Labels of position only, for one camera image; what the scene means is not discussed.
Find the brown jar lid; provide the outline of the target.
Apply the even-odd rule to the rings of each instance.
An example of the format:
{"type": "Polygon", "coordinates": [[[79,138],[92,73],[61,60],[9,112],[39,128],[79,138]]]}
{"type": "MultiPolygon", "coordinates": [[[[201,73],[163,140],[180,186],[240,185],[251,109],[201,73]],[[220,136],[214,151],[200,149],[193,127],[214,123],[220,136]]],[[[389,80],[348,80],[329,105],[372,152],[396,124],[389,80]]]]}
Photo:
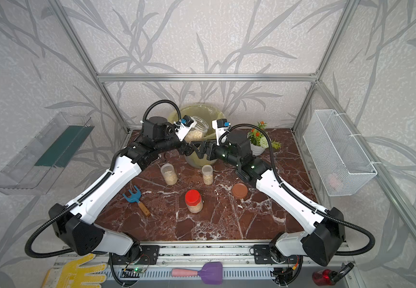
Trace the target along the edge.
{"type": "Polygon", "coordinates": [[[236,183],[231,189],[232,195],[236,199],[245,199],[248,195],[248,187],[243,183],[236,183]]]}

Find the brown-lidded oatmeal jar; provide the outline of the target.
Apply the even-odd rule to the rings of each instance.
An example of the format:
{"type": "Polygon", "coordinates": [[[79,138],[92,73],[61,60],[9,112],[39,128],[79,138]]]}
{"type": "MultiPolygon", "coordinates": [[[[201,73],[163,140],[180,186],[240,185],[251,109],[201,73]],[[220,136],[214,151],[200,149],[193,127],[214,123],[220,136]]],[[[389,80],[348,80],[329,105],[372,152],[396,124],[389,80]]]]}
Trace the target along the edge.
{"type": "Polygon", "coordinates": [[[191,128],[190,132],[185,136],[185,141],[187,143],[193,141],[202,141],[206,133],[208,132],[208,124],[207,122],[198,117],[198,116],[191,116],[192,120],[196,123],[193,128],[191,128]]]}

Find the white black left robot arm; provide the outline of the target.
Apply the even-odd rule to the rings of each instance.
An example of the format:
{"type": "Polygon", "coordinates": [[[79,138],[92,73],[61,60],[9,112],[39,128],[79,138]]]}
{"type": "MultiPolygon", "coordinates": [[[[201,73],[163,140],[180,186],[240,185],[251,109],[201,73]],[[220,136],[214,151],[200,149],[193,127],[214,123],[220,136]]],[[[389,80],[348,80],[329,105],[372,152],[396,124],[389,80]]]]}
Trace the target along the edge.
{"type": "Polygon", "coordinates": [[[150,111],[159,104],[151,104],[142,119],[142,129],[128,146],[116,152],[110,167],[88,189],[66,205],[56,204],[50,209],[50,218],[28,239],[24,252],[30,258],[43,259],[75,252],[79,256],[89,253],[110,253],[132,262],[142,255],[139,242],[124,233],[114,232],[95,224],[107,204],[133,178],[139,176],[160,153],[178,150],[184,153],[185,137],[196,126],[190,116],[182,116],[175,102],[169,100],[177,114],[176,122],[168,122],[160,116],[149,117],[150,111]],[[58,238],[68,246],[56,252],[38,253],[32,248],[36,238],[52,226],[58,238]]]}

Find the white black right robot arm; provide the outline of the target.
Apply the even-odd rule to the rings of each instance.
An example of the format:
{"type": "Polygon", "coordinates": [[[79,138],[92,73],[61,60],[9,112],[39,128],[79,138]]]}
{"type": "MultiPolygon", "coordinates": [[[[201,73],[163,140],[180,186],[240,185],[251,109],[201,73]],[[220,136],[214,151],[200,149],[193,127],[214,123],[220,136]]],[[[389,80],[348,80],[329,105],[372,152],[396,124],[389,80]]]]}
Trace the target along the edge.
{"type": "Polygon", "coordinates": [[[218,159],[234,166],[240,180],[269,196],[300,223],[302,232],[282,233],[271,241],[279,256],[307,256],[316,264],[328,266],[334,256],[361,255],[375,246],[371,232],[346,222],[340,210],[326,209],[282,179],[273,156],[270,162],[254,156],[244,131],[246,126],[224,124],[216,129],[215,140],[193,141],[186,150],[195,152],[199,158],[218,159]],[[347,228],[367,236],[368,243],[354,251],[341,251],[347,228]]]}

